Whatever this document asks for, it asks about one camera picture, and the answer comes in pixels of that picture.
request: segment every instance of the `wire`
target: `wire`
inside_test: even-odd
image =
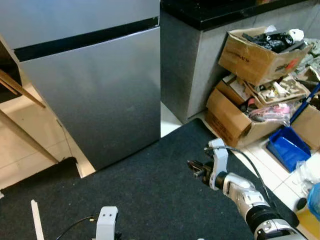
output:
[[[232,146],[214,146],[214,147],[206,147],[204,149],[205,152],[207,152],[208,150],[213,150],[213,149],[229,149],[229,150],[232,150],[232,151],[235,151],[237,153],[240,153],[242,154],[246,159],[247,161],[251,164],[251,166],[253,167],[253,170],[255,171],[258,179],[260,180],[261,182],[261,185],[262,185],[262,188],[263,188],[263,191],[264,191],[264,195],[267,199],[267,201],[269,202],[269,204],[271,205],[271,207],[273,207],[275,210],[277,209],[277,206],[275,204],[275,202],[273,200],[271,200],[270,196],[269,196],[269,193],[268,193],[268,190],[267,190],[267,187],[265,185],[265,182],[264,180],[262,179],[262,177],[260,176],[259,174],[259,171],[257,170],[255,164],[251,161],[251,159],[241,150],[235,148],[235,147],[232,147]]]
[[[74,224],[72,224],[71,226],[69,226],[66,230],[64,230],[55,240],[59,240],[63,235],[65,235],[71,228],[73,228],[75,225],[83,222],[84,220],[95,220],[94,216],[86,216],[84,218],[81,218],[80,220],[76,221]]]

